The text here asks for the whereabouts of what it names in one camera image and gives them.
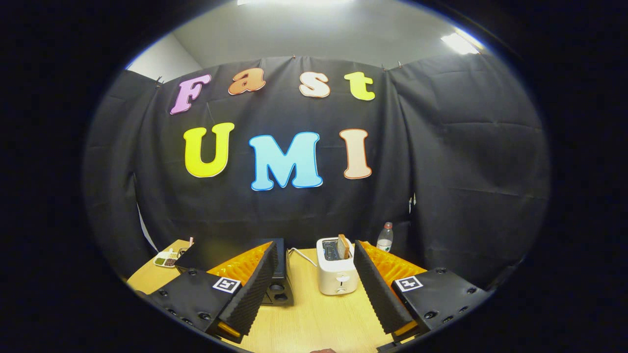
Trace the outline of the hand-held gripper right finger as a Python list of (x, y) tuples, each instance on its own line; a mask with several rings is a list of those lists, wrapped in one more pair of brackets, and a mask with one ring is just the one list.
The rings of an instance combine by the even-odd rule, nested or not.
[(447, 268), (425, 270), (365, 241), (355, 243), (353, 259), (381, 327), (395, 341), (448, 326), (491, 297)]

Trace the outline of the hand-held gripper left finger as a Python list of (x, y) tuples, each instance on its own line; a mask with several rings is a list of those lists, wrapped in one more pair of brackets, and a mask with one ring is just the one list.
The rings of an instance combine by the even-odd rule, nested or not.
[(145, 300), (202, 333), (242, 342), (273, 281), (277, 242), (197, 242), (177, 261), (179, 275)]

